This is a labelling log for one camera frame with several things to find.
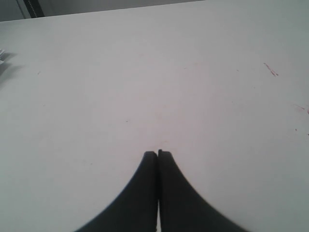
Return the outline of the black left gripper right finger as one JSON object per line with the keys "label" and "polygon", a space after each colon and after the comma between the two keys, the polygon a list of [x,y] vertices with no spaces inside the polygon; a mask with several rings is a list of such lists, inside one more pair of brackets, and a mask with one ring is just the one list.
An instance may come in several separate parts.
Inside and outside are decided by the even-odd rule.
{"label": "black left gripper right finger", "polygon": [[191,186],[172,154],[158,151],[160,227],[163,232],[244,232]]}

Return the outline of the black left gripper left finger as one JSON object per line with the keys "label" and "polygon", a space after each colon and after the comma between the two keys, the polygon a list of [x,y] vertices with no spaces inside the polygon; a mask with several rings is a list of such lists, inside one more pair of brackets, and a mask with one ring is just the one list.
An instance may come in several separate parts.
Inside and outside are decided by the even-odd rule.
{"label": "black left gripper left finger", "polygon": [[79,232],[155,232],[158,212],[157,154],[144,153],[122,192]]}

